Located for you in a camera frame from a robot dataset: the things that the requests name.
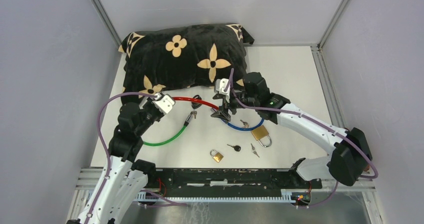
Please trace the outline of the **red cable lock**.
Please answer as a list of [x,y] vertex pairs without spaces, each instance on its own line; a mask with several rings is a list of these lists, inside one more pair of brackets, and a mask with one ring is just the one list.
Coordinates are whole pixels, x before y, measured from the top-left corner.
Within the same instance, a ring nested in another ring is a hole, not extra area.
[[210,103],[208,101],[205,101],[205,100],[194,99],[192,97],[174,96],[173,99],[175,101],[198,102],[198,103],[201,103],[202,105],[208,106],[208,107],[210,107],[212,109],[215,109],[215,110],[218,110],[219,109],[219,107],[216,106],[215,104],[212,104],[212,103]]

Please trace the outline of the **blue cable lock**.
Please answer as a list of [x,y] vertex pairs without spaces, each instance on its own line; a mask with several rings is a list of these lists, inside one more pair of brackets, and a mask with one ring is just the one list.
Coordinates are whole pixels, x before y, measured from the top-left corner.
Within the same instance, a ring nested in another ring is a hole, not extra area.
[[234,129],[234,130],[237,130],[237,131],[242,131],[242,132],[251,132],[251,131],[253,131],[254,129],[257,129],[257,128],[259,128],[260,126],[262,126],[263,124],[264,124],[264,122],[265,122],[265,120],[262,118],[260,121],[259,121],[259,123],[258,124],[256,124],[256,125],[254,125],[254,126],[252,126],[252,127],[250,127],[250,128],[248,128],[248,129],[243,129],[243,126],[237,126],[237,125],[234,125],[234,124],[232,124],[232,123],[230,123],[230,122],[224,122],[223,120],[221,120],[224,124],[226,124],[228,127],[230,127],[230,128],[232,128],[232,129]]

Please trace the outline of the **large brass padlock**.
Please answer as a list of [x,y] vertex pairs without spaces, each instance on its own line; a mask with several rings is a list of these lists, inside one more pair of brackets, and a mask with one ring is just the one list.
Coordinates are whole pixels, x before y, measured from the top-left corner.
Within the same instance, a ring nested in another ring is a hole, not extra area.
[[[266,127],[264,126],[264,125],[261,125],[261,126],[259,126],[259,127],[257,127],[257,128],[255,128],[255,129],[253,129],[252,131],[251,131],[251,134],[253,135],[253,137],[254,137],[254,139],[262,146],[262,147],[264,147],[264,148],[269,148],[269,147],[271,147],[272,146],[272,143],[273,143],[273,141],[272,141],[272,139],[271,139],[271,137],[270,137],[270,135],[269,135],[269,132],[268,132],[268,130],[266,129]],[[263,141],[262,141],[262,139],[264,139],[264,138],[266,138],[266,139],[268,139],[268,142],[267,143],[264,143]]]

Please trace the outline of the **small brass padlock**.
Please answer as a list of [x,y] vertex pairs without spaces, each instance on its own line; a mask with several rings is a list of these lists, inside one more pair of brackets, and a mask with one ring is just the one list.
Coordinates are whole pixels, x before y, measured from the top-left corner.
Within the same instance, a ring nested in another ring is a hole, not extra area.
[[224,158],[224,156],[220,152],[218,152],[217,150],[215,150],[215,149],[212,149],[209,152],[209,154],[210,154],[210,156],[213,158],[213,160],[216,163],[220,163],[222,161],[222,159]]

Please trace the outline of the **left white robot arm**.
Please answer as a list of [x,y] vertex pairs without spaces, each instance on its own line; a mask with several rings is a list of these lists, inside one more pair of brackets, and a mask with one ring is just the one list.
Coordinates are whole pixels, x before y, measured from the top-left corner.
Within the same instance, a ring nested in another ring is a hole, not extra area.
[[84,209],[69,224],[119,224],[137,193],[156,184],[155,165],[136,157],[144,144],[142,134],[174,105],[172,97],[158,93],[143,107],[131,102],[120,108],[101,176]]

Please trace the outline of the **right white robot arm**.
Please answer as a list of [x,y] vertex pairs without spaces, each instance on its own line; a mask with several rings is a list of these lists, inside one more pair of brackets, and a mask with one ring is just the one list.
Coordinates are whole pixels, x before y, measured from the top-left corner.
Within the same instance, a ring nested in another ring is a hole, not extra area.
[[326,152],[326,156],[295,163],[295,171],[288,175],[293,187],[302,188],[314,179],[334,179],[351,187],[359,178],[379,176],[362,130],[337,127],[308,114],[288,98],[271,92],[259,72],[247,73],[242,81],[240,91],[236,91],[232,76],[215,81],[213,98],[221,99],[222,104],[212,117],[229,122],[238,109],[251,109],[262,119],[297,132]]

